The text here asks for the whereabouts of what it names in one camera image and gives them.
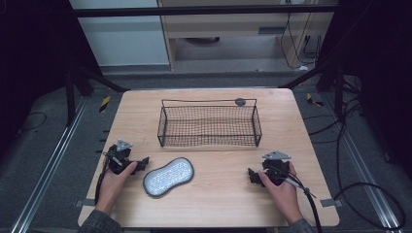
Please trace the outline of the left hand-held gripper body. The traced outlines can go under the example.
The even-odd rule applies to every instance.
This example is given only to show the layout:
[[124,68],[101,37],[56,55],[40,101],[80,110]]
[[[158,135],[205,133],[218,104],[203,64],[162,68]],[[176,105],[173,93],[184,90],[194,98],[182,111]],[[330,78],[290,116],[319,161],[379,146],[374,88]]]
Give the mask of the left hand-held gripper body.
[[114,174],[119,175],[131,163],[128,157],[132,147],[132,144],[121,139],[118,139],[116,144],[109,147],[106,152],[108,167]]

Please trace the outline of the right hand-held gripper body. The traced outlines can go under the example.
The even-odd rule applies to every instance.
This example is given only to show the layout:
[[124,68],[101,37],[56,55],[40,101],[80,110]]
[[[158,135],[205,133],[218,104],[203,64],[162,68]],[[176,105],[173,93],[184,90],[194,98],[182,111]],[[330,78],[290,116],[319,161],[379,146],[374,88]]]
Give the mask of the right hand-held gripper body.
[[291,157],[281,151],[274,150],[263,157],[262,168],[275,185],[280,185],[290,172]]

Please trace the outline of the silver scrubbing pad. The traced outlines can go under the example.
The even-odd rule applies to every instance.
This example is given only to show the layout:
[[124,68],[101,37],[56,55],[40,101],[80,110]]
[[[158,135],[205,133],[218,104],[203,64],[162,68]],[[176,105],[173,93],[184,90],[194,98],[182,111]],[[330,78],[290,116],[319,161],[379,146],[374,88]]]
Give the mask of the silver scrubbing pad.
[[194,168],[191,162],[184,157],[178,157],[149,172],[143,179],[143,187],[149,196],[158,198],[179,185],[189,183],[193,177]]

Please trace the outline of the black wire mesh basket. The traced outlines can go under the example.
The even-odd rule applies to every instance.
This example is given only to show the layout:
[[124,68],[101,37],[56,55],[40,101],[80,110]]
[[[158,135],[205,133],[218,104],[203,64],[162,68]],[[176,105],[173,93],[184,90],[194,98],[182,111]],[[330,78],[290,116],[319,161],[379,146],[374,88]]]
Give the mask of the black wire mesh basket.
[[162,99],[157,138],[162,147],[258,147],[262,131],[257,99]]

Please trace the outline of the person's left hand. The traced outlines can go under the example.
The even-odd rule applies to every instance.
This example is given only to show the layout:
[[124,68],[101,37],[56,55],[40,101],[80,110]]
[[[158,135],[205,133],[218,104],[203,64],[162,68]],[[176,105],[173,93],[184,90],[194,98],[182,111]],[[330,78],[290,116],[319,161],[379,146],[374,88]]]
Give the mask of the person's left hand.
[[100,211],[107,216],[111,214],[124,184],[135,170],[136,166],[137,163],[132,162],[118,175],[114,174],[111,170],[108,170],[105,173],[99,188],[99,199],[95,205],[97,211]]

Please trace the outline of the person's right hand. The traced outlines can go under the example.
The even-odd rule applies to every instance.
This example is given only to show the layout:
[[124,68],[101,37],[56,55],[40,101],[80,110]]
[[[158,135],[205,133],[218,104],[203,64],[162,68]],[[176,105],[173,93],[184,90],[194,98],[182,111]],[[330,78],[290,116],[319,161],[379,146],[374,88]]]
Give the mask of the person's right hand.
[[296,188],[292,184],[283,182],[280,185],[275,185],[265,173],[259,172],[258,175],[288,225],[303,219],[298,205]]

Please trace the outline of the grey tape piece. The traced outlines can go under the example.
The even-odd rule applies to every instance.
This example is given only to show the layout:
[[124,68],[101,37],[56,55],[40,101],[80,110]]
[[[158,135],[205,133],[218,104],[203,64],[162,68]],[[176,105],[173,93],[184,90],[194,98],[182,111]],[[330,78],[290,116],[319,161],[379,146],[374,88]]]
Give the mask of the grey tape piece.
[[343,203],[341,200],[334,200],[332,198],[329,199],[322,199],[321,200],[322,206],[325,207],[342,207]]
[[88,207],[94,207],[95,206],[95,201],[93,199],[82,199],[82,200],[77,200],[74,204],[75,207],[81,208],[83,206],[88,206]]

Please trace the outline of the yellow black striped tape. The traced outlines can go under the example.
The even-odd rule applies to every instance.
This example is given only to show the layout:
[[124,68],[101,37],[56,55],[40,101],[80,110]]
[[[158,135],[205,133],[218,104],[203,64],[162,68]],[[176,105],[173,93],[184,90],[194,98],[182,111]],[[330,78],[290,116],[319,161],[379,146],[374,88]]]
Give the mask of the yellow black striped tape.
[[324,105],[322,96],[319,93],[307,93],[306,99],[309,104],[314,106],[322,107]]
[[110,96],[110,95],[105,96],[105,97],[103,98],[102,103],[101,103],[101,105],[100,105],[100,107],[99,107],[99,110],[98,110],[99,113],[104,113],[104,112],[105,112],[105,110],[107,109],[107,106],[108,106],[110,100],[111,100],[111,96]]

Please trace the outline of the black metal stand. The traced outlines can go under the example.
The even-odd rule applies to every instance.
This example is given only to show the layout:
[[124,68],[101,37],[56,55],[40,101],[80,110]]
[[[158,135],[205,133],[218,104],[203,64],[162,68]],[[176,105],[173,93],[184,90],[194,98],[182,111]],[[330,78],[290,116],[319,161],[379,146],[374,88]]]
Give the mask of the black metal stand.
[[76,59],[68,62],[68,66],[64,75],[66,103],[67,103],[67,121],[66,125],[70,126],[76,116],[75,94],[74,90],[77,88],[82,96],[90,96],[94,89],[89,83],[89,79],[97,81],[104,86],[109,87],[115,92],[126,92],[128,88],[122,87],[105,79],[102,75],[97,74],[85,66],[79,64]]
[[341,117],[343,115],[343,65],[339,61],[323,61],[312,70],[304,73],[297,79],[280,85],[280,88],[292,89],[300,83],[304,83],[312,77],[320,74],[321,77],[316,84],[316,88],[320,91],[327,91],[334,86],[334,111]]

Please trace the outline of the white cabinet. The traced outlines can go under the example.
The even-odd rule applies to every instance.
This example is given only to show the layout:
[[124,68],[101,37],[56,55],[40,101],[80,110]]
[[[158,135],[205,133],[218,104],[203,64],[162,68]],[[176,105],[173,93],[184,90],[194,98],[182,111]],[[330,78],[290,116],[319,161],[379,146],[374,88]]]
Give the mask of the white cabinet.
[[[69,0],[74,10],[155,8],[156,0]],[[82,17],[79,22],[101,67],[168,65],[160,17]]]

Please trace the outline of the dark curtain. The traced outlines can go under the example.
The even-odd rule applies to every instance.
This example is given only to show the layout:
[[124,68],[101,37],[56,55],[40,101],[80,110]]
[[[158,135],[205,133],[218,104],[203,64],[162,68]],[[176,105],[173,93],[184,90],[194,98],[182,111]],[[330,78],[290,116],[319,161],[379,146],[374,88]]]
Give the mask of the dark curtain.
[[320,59],[361,80],[388,153],[412,180],[412,0],[337,0]]
[[34,101],[64,86],[70,58],[101,73],[79,21],[57,14],[71,8],[69,0],[0,0],[0,159]]

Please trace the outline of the light wooden desk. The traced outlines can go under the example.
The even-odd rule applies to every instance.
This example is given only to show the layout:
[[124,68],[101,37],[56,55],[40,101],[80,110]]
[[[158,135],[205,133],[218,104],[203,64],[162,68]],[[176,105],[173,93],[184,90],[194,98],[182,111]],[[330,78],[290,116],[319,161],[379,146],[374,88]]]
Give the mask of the light wooden desk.
[[[337,0],[156,0],[160,7],[311,5],[333,4]],[[287,64],[301,59],[304,39],[324,37],[332,13],[282,13],[163,16],[165,37],[172,41],[183,38],[274,35]]]

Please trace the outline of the metal floor rail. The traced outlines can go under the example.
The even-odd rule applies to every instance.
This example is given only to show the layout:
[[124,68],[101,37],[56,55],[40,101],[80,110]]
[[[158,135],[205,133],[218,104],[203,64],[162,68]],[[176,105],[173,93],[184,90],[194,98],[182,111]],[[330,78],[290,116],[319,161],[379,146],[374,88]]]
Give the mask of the metal floor rail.
[[49,159],[41,177],[37,181],[28,201],[24,205],[24,208],[18,215],[13,227],[11,228],[11,233],[26,233],[33,217],[35,216],[43,198],[50,186],[50,183],[54,177],[54,174],[63,158],[72,137],[84,115],[86,105],[88,103],[88,97],[81,97],[79,100],[79,105],[75,109],[75,115],[73,121],[64,128],[64,131],[55,146],[51,158]]
[[383,228],[385,233],[404,233],[401,228],[401,220],[396,217],[393,208],[390,206],[390,196],[384,192],[383,187],[378,185],[377,180],[361,157],[361,152],[356,146],[350,130],[347,128],[348,116],[361,108],[360,103],[356,99],[349,100],[343,104],[343,115],[338,116],[334,111],[334,98],[330,94],[322,94],[322,98],[326,108],[331,113],[332,119],[336,121],[335,126],[338,130],[338,139],[336,142],[336,175],[342,195],[345,195],[348,191],[348,189],[345,189],[342,185],[342,176],[340,173],[341,149],[344,149],[360,179],[360,187],[365,189],[367,197],[378,216],[379,226]]

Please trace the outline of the black horizontal frame bar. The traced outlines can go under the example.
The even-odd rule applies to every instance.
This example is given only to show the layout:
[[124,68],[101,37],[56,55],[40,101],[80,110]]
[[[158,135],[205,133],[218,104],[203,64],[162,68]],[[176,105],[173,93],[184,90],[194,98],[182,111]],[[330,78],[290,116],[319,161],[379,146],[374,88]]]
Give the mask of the black horizontal frame bar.
[[282,13],[330,13],[340,9],[339,4],[311,5],[251,5],[251,6],[197,6],[119,9],[72,10],[76,17],[151,17]]

